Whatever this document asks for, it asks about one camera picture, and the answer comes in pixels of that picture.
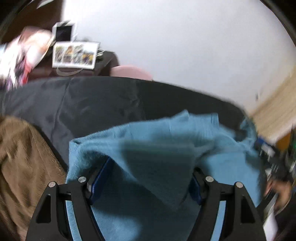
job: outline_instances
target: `photo frame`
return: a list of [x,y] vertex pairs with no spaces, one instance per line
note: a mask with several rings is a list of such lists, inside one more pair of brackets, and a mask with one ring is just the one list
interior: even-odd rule
[[52,67],[94,69],[98,48],[98,42],[56,42]]

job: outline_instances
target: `blue cloth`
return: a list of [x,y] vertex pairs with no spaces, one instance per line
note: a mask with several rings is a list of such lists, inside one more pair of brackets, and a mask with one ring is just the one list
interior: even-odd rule
[[[255,205],[260,202],[261,161],[252,150],[256,131],[249,120],[241,128],[247,138],[236,142],[217,114],[183,111],[74,139],[67,182],[86,175],[101,164],[101,155],[108,155],[116,165],[92,206],[106,241],[186,240],[200,210],[188,195],[195,166],[218,182],[243,182]],[[219,239],[223,208],[220,204],[212,240]],[[71,202],[67,211],[73,239],[80,241]]]

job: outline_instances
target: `pink object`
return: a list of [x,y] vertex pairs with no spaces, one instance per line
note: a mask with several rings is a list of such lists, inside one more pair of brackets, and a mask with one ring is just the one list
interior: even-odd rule
[[153,80],[152,75],[135,66],[116,66],[111,69],[110,76],[128,77],[139,80]]

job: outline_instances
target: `brown blanket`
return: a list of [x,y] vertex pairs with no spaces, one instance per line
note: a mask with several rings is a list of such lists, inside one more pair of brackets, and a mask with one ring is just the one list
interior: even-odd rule
[[8,116],[0,116],[0,167],[0,240],[25,240],[45,187],[66,174],[38,131]]

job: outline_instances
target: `white wall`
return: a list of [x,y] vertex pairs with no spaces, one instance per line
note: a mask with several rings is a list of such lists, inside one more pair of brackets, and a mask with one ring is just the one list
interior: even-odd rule
[[78,22],[78,39],[100,41],[120,64],[247,111],[296,64],[292,40],[259,0],[66,0],[63,15]]

